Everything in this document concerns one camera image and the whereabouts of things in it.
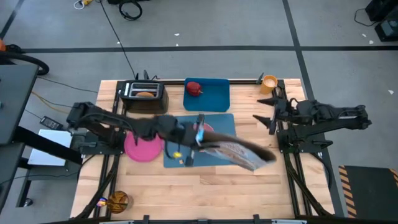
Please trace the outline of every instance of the wooden table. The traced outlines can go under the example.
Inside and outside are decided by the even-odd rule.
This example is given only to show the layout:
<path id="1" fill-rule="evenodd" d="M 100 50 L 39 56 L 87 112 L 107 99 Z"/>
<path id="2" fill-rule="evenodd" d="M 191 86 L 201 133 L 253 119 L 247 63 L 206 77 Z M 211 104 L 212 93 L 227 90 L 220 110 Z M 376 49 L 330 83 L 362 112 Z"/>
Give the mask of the wooden table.
<path id="1" fill-rule="evenodd" d="M 116 82 L 101 82 L 97 106 L 111 111 Z M 305 99 L 299 79 L 285 79 L 285 85 L 288 98 Z M 184 109 L 182 85 L 166 88 L 170 98 L 169 114 L 198 114 Z M 142 220 L 144 215 L 150 215 L 151 220 L 251 219 L 254 214 L 260 218 L 293 218 L 284 159 L 276 136 L 268 135 L 266 127 L 252 117 L 253 114 L 272 116 L 274 112 L 273 107 L 256 102 L 271 97 L 261 95 L 259 88 L 259 85 L 231 85 L 231 106 L 227 113 L 234 114 L 237 136 L 274 151 L 275 164 L 254 172 L 239 166 L 164 168 L 163 155 L 148 163 L 134 162 L 123 155 L 116 190 L 132 196 L 134 205 L 120 214 L 112 214 L 112 219 Z M 309 154 L 300 156 L 308 188 L 324 208 L 333 213 L 322 164 Z M 78 215 L 97 191 L 102 161 L 103 156 L 95 156 L 81 169 L 71 217 Z M 299 188 L 296 189 L 300 211 L 304 214 L 302 196 Z"/>

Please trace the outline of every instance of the white paper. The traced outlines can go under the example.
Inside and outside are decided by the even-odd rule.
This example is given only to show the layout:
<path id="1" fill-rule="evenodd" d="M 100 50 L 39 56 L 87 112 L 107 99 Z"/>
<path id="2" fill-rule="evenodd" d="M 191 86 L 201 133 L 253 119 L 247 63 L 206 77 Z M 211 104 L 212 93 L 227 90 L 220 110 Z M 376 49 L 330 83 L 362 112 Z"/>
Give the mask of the white paper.
<path id="1" fill-rule="evenodd" d="M 46 139 L 59 143 L 65 147 L 70 147 L 70 143 L 72 141 L 72 137 L 67 131 L 41 129 L 39 131 L 39 136 L 45 137 Z M 27 163 L 30 165 L 64 166 L 65 160 L 51 156 L 50 154 L 38 149 L 33 149 Z"/>

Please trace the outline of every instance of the table leg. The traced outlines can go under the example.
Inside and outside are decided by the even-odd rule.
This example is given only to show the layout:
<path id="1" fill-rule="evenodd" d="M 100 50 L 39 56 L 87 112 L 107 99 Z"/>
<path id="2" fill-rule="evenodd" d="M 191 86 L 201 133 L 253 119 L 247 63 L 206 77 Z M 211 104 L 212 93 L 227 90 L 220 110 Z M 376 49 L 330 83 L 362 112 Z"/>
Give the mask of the table leg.
<path id="1" fill-rule="evenodd" d="M 28 180 L 28 177 L 25 177 L 24 183 L 22 184 L 21 192 L 19 193 L 17 207 L 24 207 L 27 193 L 29 192 L 30 184 L 32 183 L 31 180 Z"/>
<path id="2" fill-rule="evenodd" d="M 76 152 L 68 147 L 48 140 L 20 126 L 17 127 L 14 133 L 13 140 L 16 142 L 23 142 L 28 146 L 32 146 L 38 150 L 47 152 L 53 156 L 57 156 L 61 159 L 65 159 L 79 165 L 83 160 L 79 152 Z"/>

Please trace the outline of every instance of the blue board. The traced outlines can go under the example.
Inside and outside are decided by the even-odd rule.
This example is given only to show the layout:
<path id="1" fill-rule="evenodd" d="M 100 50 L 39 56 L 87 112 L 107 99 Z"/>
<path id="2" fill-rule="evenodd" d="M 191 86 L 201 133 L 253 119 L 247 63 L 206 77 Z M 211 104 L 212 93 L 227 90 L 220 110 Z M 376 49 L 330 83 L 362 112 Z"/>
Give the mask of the blue board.
<path id="1" fill-rule="evenodd" d="M 199 96 L 188 93 L 188 82 L 197 82 L 203 92 Z M 186 78 L 184 84 L 184 108 L 189 111 L 225 112 L 229 108 L 229 80 L 217 78 Z"/>
<path id="2" fill-rule="evenodd" d="M 176 116 L 176 118 L 179 122 L 190 121 L 195 123 L 198 116 Z M 209 124 L 214 129 L 214 132 L 236 136 L 234 116 L 232 114 L 205 115 L 205 123 Z M 172 142 L 168 142 L 167 147 L 171 156 L 178 150 L 178 144 Z M 182 153 L 182 157 L 180 159 L 169 159 L 164 153 L 164 167 L 185 167 L 184 164 L 180 164 L 180 160 L 182 159 L 185 162 L 186 156 L 190 153 L 190 148 L 180 146 L 180 152 Z M 231 164 L 232 163 L 230 163 L 230 161 L 219 159 L 205 152 L 195 152 L 193 161 L 193 166 L 219 166 Z"/>

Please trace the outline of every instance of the orange cup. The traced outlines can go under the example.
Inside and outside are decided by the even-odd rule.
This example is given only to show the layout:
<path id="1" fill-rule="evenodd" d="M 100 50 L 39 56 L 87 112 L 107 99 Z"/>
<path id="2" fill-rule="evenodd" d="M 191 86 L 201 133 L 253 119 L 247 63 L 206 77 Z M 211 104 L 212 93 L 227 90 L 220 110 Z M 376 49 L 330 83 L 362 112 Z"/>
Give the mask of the orange cup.
<path id="1" fill-rule="evenodd" d="M 278 79 L 273 75 L 266 75 L 262 79 L 260 93 L 269 94 L 278 85 Z"/>

